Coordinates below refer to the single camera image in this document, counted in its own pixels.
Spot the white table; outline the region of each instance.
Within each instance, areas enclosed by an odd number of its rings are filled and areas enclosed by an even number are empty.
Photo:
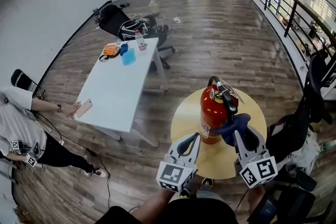
[[[121,56],[105,62],[97,60],[77,99],[82,104],[90,99],[92,108],[80,118],[75,114],[76,121],[90,124],[117,140],[121,136],[137,136],[158,147],[156,138],[142,130],[140,124],[134,120],[152,59],[160,76],[161,89],[168,89],[156,47],[158,40],[158,38],[146,39],[145,51],[139,50],[135,40],[128,42],[129,49],[135,50],[135,62],[129,66],[122,64]]]

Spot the person's hand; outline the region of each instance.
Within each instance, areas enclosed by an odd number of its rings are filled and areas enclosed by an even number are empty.
[[[64,105],[62,105],[61,113],[63,113],[64,115],[74,119],[73,115],[75,114],[77,109],[80,108],[80,106],[81,106],[80,102],[76,102],[72,105],[64,104]]]

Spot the metal railing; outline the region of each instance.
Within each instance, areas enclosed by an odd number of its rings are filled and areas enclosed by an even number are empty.
[[[288,36],[296,45],[307,67],[313,55],[325,59],[328,72],[323,83],[327,83],[336,68],[336,39],[326,25],[298,0],[260,1],[264,4],[264,10],[268,9],[279,21],[285,31],[284,36]]]
[[[334,22],[336,22],[336,7],[328,0],[313,0],[313,2],[321,8]]]

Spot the red fire extinguisher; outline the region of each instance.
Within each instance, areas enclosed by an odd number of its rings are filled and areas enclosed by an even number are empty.
[[[206,144],[216,144],[221,135],[210,130],[221,127],[226,119],[232,121],[238,112],[238,95],[225,81],[217,76],[209,79],[208,87],[201,96],[201,139]]]

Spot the smartphone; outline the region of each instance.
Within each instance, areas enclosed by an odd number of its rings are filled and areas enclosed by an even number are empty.
[[[83,114],[87,112],[91,107],[92,107],[92,102],[89,99],[83,105],[81,105],[79,109],[77,109],[76,111],[77,117],[80,118],[81,116],[83,116]]]

